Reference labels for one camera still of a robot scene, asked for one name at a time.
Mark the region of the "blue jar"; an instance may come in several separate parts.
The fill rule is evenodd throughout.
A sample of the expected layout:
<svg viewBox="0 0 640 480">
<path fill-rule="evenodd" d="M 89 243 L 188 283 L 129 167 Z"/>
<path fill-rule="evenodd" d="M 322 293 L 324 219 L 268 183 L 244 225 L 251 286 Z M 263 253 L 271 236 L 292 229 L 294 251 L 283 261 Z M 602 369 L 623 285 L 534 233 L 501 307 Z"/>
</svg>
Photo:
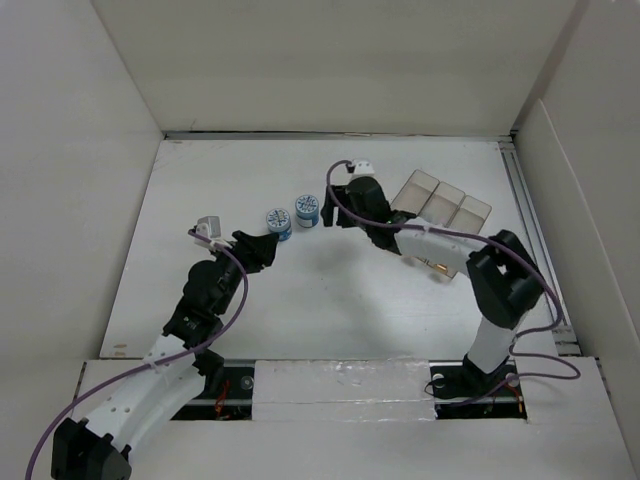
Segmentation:
<svg viewBox="0 0 640 480">
<path fill-rule="evenodd" d="M 314 227 L 319 220 L 319 202 L 311 194 L 299 196 L 295 202 L 295 219 L 299 226 L 303 228 Z"/>
<path fill-rule="evenodd" d="M 274 208 L 266 214 L 267 228 L 278 235 L 280 242 L 287 241 L 292 234 L 291 216 L 284 208 Z"/>
</svg>

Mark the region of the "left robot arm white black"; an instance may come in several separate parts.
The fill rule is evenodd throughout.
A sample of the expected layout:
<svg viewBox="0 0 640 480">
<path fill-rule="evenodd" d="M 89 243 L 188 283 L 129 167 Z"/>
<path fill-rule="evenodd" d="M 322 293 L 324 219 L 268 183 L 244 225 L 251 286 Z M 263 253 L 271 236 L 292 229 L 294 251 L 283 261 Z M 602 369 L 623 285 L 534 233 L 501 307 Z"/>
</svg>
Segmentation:
<svg viewBox="0 0 640 480">
<path fill-rule="evenodd" d="M 233 298 L 248 297 L 248 277 L 271 266 L 279 237 L 236 231 L 230 242 L 191 236 L 211 252 L 194 264 L 182 296 L 140 366 L 116 379 L 117 389 L 53 435 L 54 479 L 128 479 L 135 455 L 183 406 L 222 387 L 224 360 L 211 343 L 231 326 L 222 321 Z"/>
</svg>

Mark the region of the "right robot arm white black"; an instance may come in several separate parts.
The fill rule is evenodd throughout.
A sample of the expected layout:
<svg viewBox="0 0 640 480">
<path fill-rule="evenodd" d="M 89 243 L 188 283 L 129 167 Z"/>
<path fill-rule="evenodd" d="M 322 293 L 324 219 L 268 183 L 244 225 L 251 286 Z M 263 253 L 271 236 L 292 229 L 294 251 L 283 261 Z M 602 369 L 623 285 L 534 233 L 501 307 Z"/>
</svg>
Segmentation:
<svg viewBox="0 0 640 480">
<path fill-rule="evenodd" d="M 509 347 L 543 293 L 535 278 L 539 269 L 515 233 L 464 235 L 394 210 L 371 176 L 328 184 L 321 218 L 326 227 L 362 229 L 381 250 L 439 262 L 465 275 L 482 318 L 463 357 L 460 382 L 483 394 L 504 378 Z"/>
</svg>

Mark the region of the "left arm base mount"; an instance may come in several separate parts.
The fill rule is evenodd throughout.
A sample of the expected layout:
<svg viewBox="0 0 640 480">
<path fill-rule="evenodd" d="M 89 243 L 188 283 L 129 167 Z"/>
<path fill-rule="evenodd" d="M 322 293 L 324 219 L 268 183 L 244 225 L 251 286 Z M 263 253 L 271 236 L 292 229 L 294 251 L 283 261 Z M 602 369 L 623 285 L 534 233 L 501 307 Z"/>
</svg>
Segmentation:
<svg viewBox="0 0 640 480">
<path fill-rule="evenodd" d="M 245 421 L 252 418 L 255 361 L 202 354 L 196 366 L 205 373 L 203 391 L 184 405 L 174 421 Z"/>
</svg>

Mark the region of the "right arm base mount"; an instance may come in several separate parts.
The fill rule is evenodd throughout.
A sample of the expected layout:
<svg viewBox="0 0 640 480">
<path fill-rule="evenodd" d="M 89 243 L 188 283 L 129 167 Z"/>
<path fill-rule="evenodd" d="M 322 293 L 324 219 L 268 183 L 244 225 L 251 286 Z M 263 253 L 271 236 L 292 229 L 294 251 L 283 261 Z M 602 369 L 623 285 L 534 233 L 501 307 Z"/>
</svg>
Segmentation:
<svg viewBox="0 0 640 480">
<path fill-rule="evenodd" d="M 527 419 L 519 384 L 503 384 L 517 373 L 511 360 L 492 374 L 467 361 L 430 361 L 429 373 L 424 393 L 434 399 L 437 420 Z"/>
</svg>

